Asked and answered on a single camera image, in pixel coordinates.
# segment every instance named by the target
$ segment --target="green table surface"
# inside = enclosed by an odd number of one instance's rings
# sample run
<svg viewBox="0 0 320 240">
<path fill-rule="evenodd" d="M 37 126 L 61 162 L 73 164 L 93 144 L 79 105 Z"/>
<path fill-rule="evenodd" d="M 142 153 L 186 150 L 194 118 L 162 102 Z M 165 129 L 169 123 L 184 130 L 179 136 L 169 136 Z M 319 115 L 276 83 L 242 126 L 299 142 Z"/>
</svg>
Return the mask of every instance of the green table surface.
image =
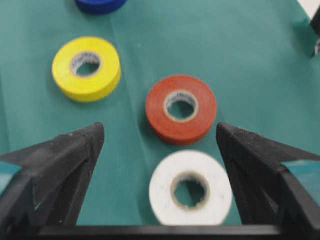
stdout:
<svg viewBox="0 0 320 240">
<path fill-rule="evenodd" d="M 295 0 L 128 0 L 102 16 L 73 0 L 1 0 L 0 154 L 101 122 L 105 144 L 78 224 L 158 225 L 153 171 L 184 149 L 223 165 L 219 122 L 319 153 L 320 59 L 302 47 L 306 19 Z M 66 98 L 51 73 L 57 51 L 83 36 L 114 44 L 122 66 L 115 91 L 88 104 Z M 209 134 L 186 147 L 160 141 L 145 114 L 151 87 L 174 74 L 204 81 L 218 104 Z M 240 223 L 233 201 L 225 224 Z"/>
</svg>

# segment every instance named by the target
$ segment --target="white object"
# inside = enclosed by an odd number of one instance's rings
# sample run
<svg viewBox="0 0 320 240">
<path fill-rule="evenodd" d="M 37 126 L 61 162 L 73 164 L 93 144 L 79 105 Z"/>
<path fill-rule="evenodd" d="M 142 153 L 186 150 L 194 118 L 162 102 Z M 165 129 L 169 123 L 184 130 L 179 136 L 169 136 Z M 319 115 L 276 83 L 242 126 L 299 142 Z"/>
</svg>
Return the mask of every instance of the white object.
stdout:
<svg viewBox="0 0 320 240">
<path fill-rule="evenodd" d="M 320 6 L 320 0 L 298 0 L 298 2 L 303 7 L 310 19 L 315 16 Z"/>
<path fill-rule="evenodd" d="M 181 205 L 175 197 L 178 184 L 185 180 L 199 182 L 204 199 L 195 207 Z M 232 204 L 232 190 L 224 168 L 211 156 L 183 150 L 167 156 L 155 169 L 149 198 L 152 210 L 163 225 L 220 225 Z"/>
</svg>

